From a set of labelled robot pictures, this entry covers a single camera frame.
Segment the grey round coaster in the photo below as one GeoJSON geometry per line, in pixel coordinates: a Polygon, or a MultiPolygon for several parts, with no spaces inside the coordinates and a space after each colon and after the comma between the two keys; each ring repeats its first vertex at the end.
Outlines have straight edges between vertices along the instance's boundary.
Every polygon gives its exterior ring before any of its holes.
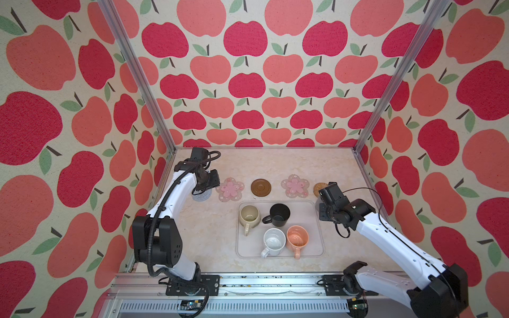
{"type": "Polygon", "coordinates": [[[198,194],[193,194],[192,199],[194,201],[203,202],[203,201],[208,200],[211,197],[211,195],[212,195],[212,193],[210,191],[206,191],[206,192],[202,192],[202,193],[198,193],[198,194]]]}

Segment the pink flower coaster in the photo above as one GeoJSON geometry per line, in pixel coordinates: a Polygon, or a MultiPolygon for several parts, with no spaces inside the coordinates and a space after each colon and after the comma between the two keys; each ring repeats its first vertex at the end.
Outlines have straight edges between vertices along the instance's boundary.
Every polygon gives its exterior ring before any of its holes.
{"type": "Polygon", "coordinates": [[[242,198],[242,191],[245,185],[242,182],[237,182],[234,178],[226,178],[217,188],[219,200],[221,202],[239,201],[242,198]]]}
{"type": "Polygon", "coordinates": [[[309,181],[295,174],[292,174],[287,179],[282,180],[280,185],[285,190],[285,195],[289,198],[306,198],[309,196],[309,181]]]}

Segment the woven rattan round coaster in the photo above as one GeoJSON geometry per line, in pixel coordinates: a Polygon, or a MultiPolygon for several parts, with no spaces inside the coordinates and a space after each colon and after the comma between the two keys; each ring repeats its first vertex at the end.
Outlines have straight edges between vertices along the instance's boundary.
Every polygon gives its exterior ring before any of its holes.
{"type": "Polygon", "coordinates": [[[319,182],[319,183],[315,184],[313,187],[314,196],[320,197],[319,191],[326,188],[327,186],[328,186],[328,183],[325,183],[325,182],[319,182]]]}

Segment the brown wooden round coaster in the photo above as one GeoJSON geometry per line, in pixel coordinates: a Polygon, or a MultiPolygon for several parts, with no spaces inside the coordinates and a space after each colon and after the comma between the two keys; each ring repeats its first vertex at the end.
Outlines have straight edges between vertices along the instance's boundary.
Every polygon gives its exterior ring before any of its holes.
{"type": "Polygon", "coordinates": [[[272,191],[270,182],[266,179],[259,178],[252,182],[251,192],[257,197],[266,197],[272,191]]]}

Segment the beige mug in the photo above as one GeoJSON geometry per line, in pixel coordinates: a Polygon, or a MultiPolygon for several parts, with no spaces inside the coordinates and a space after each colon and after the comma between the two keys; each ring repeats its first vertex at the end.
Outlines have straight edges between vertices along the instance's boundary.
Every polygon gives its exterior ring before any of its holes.
{"type": "Polygon", "coordinates": [[[257,227],[261,222],[261,214],[257,207],[253,205],[244,206],[239,212],[239,223],[242,234],[249,235],[251,229],[257,227]]]}

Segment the grey mug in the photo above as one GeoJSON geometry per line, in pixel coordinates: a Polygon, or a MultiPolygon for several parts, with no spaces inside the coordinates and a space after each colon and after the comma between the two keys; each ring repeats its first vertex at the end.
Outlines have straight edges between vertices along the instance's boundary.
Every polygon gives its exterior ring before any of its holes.
{"type": "Polygon", "coordinates": [[[317,213],[319,213],[319,210],[320,210],[320,204],[322,203],[322,200],[320,198],[318,198],[315,202],[315,210],[317,211],[317,213]]]}

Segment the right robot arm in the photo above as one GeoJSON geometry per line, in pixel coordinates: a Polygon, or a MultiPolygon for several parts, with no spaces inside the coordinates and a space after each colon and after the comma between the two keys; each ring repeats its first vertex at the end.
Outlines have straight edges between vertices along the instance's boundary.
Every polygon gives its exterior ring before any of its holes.
{"type": "Polygon", "coordinates": [[[363,235],[408,276],[405,280],[356,261],[343,271],[339,282],[322,278],[325,287],[337,286],[351,296],[350,316],[367,315],[367,303],[357,300],[363,292],[386,296],[410,308],[416,317],[459,317],[468,308],[468,275],[460,265],[446,265],[424,252],[382,219],[372,205],[362,199],[349,201],[335,182],[319,190],[319,197],[320,220],[363,235]]]}

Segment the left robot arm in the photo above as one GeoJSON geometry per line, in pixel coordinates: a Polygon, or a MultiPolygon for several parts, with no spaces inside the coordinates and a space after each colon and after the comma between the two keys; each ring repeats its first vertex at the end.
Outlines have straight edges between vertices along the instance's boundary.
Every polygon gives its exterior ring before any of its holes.
{"type": "Polygon", "coordinates": [[[186,199],[220,185],[217,170],[211,162],[221,157],[219,151],[193,148],[191,156],[174,167],[171,184],[155,206],[145,215],[135,217],[132,224],[135,260],[147,266],[150,276],[164,274],[172,281],[197,288],[201,270],[184,254],[177,219],[186,199]]]}

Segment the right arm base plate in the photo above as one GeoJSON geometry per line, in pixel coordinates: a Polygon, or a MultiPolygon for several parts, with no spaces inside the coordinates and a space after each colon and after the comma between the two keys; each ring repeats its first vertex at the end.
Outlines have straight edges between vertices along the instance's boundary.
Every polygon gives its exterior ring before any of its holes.
{"type": "Polygon", "coordinates": [[[362,295],[378,296],[373,291],[363,290],[356,279],[349,275],[324,275],[317,282],[326,291],[327,296],[351,296],[361,297],[362,295]]]}

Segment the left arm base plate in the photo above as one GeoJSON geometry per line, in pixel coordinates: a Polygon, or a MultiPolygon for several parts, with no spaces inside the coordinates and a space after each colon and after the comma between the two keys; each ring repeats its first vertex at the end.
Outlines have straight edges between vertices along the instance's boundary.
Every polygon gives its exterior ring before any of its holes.
{"type": "Polygon", "coordinates": [[[170,280],[166,287],[167,296],[194,297],[194,296],[217,296],[220,287],[220,275],[201,275],[200,282],[186,281],[175,282],[170,280]]]}

